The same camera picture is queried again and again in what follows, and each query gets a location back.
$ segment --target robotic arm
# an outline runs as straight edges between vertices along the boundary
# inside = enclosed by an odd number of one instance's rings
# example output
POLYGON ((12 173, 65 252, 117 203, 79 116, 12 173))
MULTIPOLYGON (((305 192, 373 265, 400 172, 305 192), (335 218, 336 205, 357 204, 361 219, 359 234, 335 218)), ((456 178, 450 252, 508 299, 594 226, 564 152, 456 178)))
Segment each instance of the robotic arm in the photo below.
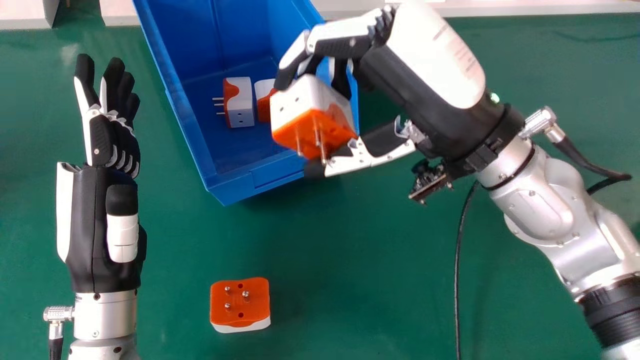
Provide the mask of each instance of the robotic arm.
POLYGON ((584 158, 550 108, 524 119, 501 103, 460 36, 419 1, 303 32, 280 62, 272 123, 286 120, 278 119, 277 109, 284 99, 298 98, 296 84, 312 76, 324 56, 334 59, 334 102, 351 96, 344 75, 350 63, 360 85, 383 91, 410 120, 398 116, 309 161, 305 175, 334 176, 418 150, 425 158, 412 169, 409 198, 420 203, 457 178, 475 176, 504 212, 511 232, 548 257, 581 306, 603 357, 640 354, 640 246, 624 222, 590 196, 630 175, 584 158), (531 140, 540 133, 575 163, 607 179, 585 190, 573 166, 551 158, 531 140))
POLYGON ((73 307, 51 306, 49 358, 60 360, 63 323, 74 322, 69 359, 139 359, 136 303, 147 254, 138 224, 140 149, 133 119, 140 100, 134 78, 113 58, 93 89, 94 64, 77 57, 74 86, 82 115, 86 164, 58 163, 57 248, 76 293, 73 307))

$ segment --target orange and white plug adapter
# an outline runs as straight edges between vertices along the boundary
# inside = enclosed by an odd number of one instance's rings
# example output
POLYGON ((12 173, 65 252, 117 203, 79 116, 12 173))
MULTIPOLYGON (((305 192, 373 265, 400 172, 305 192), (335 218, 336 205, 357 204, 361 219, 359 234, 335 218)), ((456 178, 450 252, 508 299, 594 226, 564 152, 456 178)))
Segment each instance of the orange and white plug adapter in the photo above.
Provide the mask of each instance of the orange and white plug adapter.
POLYGON ((216 113, 224 115, 227 126, 250 127, 255 125, 253 119, 253 88, 251 78, 225 78, 222 86, 222 97, 214 97, 214 106, 222 106, 224 111, 216 113))
POLYGON ((256 107, 258 107, 259 122, 271 122, 269 100, 277 91, 273 88, 274 82, 275 79, 265 79, 256 81, 255 84, 253 84, 253 89, 255 90, 255 103, 256 107))
POLYGON ((311 74, 271 96, 271 136, 298 155, 323 162, 358 138, 349 100, 311 74))
POLYGON ((214 283, 209 319, 224 334, 265 329, 271 325, 269 281, 252 277, 214 283))

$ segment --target green tabletop surface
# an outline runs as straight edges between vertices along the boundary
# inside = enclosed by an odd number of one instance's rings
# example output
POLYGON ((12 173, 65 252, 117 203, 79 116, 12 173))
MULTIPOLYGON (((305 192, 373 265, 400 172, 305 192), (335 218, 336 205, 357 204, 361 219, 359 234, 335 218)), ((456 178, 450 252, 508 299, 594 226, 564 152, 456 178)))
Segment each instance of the green tabletop surface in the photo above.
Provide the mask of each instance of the green tabletop surface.
MULTIPOLYGON (((56 253, 55 168, 84 161, 72 82, 79 53, 94 58, 98 73, 121 57, 141 99, 143 359, 455 358, 453 257, 471 179, 420 206, 407 199, 414 154, 224 208, 202 185, 142 30, 106 28, 95 5, 76 3, 61 5, 51 30, 0 32, 0 359, 45 359, 42 311, 74 299, 56 253), (270 281, 271 326, 217 333, 209 287, 253 276, 270 281)), ((450 22, 503 101, 523 114, 551 106, 587 157, 640 177, 640 15, 450 22)), ((364 130, 397 114, 382 95, 361 96, 364 130)), ((587 184, 599 180, 583 174, 587 184)), ((596 195, 636 236, 639 190, 633 180, 596 195)), ((483 190, 462 249, 465 360, 599 358, 547 259, 509 233, 483 190)))

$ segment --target robotic hand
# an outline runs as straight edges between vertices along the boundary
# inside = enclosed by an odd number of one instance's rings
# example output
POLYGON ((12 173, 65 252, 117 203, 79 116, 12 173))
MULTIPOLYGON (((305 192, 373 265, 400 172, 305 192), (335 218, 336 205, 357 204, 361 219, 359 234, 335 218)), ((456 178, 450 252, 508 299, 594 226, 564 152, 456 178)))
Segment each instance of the robotic hand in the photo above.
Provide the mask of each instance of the robotic hand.
POLYGON ((60 360, 63 323, 74 322, 69 359, 139 359, 136 303, 147 254, 138 224, 140 149, 133 119, 140 100, 134 78, 113 58, 93 89, 94 64, 77 57, 74 85, 82 115, 86 164, 58 163, 57 248, 76 293, 73 307, 51 306, 49 358, 60 360))
POLYGON ((410 120, 401 122, 398 116, 352 139, 328 158, 310 161, 305 175, 343 174, 417 149, 425 158, 412 169, 416 178, 409 198, 421 203, 455 179, 475 176, 504 212, 511 232, 548 257, 581 306, 603 357, 640 354, 640 246, 625 223, 590 196, 630 175, 585 159, 550 108, 524 119, 502 104, 487 89, 471 50, 424 2, 407 0, 397 8, 386 6, 304 31, 279 64, 272 124, 286 120, 278 119, 282 99, 310 96, 296 84, 313 76, 324 56, 335 58, 334 103, 351 95, 343 75, 350 61, 359 85, 383 91, 410 120), (551 158, 531 140, 539 133, 575 163, 607 179, 585 190, 573 166, 551 158), (432 166, 430 160, 438 163, 432 166))

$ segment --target blue plastic box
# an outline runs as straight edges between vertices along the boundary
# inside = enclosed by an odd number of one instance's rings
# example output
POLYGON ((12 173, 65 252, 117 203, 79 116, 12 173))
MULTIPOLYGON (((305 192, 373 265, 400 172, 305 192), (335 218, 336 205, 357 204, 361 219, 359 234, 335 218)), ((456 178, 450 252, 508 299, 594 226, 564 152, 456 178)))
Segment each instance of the blue plastic box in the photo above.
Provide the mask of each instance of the blue plastic box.
MULTIPOLYGON (((169 102, 204 186, 223 205, 302 177, 305 160, 277 145, 269 124, 229 129, 212 98, 222 80, 274 78, 304 29, 323 22, 309 0, 134 0, 169 102)), ((318 76, 329 83, 327 61, 318 76)), ((351 106, 358 124, 353 78, 351 106)))

